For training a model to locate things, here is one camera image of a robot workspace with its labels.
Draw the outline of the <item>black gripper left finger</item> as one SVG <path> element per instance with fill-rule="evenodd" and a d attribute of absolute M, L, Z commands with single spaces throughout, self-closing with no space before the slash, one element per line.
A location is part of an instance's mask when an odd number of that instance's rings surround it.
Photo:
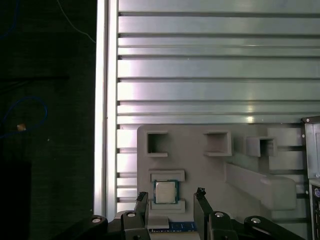
<path fill-rule="evenodd" d="M 140 192 L 133 210 L 118 212 L 112 221 L 87 217 L 54 237 L 55 240 L 149 240 L 149 195 Z"/>

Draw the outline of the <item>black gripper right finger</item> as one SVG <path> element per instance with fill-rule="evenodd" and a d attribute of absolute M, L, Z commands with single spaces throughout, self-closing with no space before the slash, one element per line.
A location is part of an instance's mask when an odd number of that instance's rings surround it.
<path fill-rule="evenodd" d="M 201 240 L 301 240 L 302 237 L 258 215 L 243 223 L 223 211 L 215 211 L 199 187 L 193 195 L 193 221 Z"/>

